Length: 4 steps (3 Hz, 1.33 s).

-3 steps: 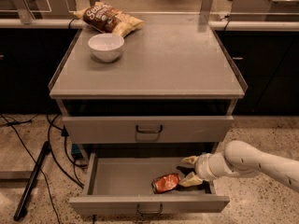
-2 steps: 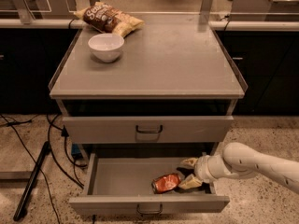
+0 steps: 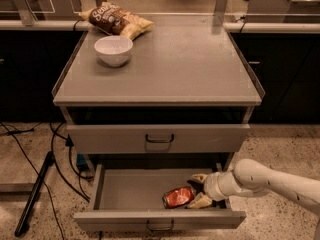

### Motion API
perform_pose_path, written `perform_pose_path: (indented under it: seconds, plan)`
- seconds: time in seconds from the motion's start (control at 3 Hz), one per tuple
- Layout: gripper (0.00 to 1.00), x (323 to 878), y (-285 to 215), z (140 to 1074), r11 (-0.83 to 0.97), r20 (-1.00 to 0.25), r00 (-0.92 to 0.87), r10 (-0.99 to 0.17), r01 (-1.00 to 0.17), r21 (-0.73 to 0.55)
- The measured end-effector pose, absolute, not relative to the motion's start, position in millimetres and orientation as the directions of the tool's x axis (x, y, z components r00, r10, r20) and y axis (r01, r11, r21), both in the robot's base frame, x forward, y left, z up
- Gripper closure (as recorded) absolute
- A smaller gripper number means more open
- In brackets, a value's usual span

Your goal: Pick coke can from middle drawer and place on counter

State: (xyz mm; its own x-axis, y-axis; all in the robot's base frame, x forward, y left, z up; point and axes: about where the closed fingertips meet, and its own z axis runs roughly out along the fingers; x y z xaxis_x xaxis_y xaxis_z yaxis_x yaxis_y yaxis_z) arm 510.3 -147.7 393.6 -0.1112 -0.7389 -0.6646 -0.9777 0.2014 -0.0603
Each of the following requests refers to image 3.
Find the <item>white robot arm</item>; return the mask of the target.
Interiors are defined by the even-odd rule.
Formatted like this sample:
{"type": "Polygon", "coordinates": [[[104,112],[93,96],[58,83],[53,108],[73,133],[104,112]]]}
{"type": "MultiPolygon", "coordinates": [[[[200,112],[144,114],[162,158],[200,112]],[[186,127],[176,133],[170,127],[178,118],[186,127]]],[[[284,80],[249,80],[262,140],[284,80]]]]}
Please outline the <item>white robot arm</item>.
{"type": "Polygon", "coordinates": [[[319,180],[273,170],[252,159],[241,159],[226,172],[194,174],[189,182],[202,188],[187,205],[189,209],[205,208],[230,196],[254,197],[269,190],[320,218],[319,180]]]}

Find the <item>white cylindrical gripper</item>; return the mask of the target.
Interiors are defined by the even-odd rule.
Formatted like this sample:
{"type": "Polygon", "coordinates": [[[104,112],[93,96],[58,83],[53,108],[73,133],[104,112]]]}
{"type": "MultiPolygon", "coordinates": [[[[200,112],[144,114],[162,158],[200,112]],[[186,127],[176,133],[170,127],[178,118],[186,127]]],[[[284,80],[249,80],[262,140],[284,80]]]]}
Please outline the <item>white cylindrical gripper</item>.
{"type": "Polygon", "coordinates": [[[212,204],[212,200],[221,201],[238,194],[240,191],[239,184],[231,171],[215,172],[208,175],[193,174],[190,180],[199,184],[204,183],[206,195],[203,193],[197,194],[187,205],[188,209],[206,208],[212,204]]]}

